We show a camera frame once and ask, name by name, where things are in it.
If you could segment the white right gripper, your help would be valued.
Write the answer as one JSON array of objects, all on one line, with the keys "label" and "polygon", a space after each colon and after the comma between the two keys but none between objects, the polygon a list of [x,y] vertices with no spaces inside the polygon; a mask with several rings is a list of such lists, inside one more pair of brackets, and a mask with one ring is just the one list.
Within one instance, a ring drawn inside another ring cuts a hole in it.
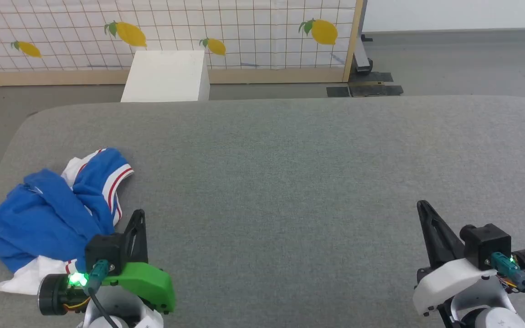
[{"label": "white right gripper", "polygon": [[415,286],[412,298],[419,315],[437,311],[442,317],[518,317],[509,299],[525,292],[523,252],[490,255],[480,270],[464,257],[464,243],[427,200],[417,213],[430,268]]}]

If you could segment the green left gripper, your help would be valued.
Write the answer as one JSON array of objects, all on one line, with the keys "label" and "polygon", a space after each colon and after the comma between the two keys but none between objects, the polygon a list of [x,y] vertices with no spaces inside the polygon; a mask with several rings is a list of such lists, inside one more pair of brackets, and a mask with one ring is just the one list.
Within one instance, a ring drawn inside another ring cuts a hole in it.
[{"label": "green left gripper", "polygon": [[93,304],[89,289],[100,300],[102,287],[121,287],[138,297],[146,306],[168,314],[176,307],[173,282],[165,271],[148,264],[147,228],[143,209],[134,210],[123,232],[123,260],[119,275],[111,275],[106,261],[95,264],[90,272],[50,274],[38,289],[38,309],[44,316],[84,312]]}]

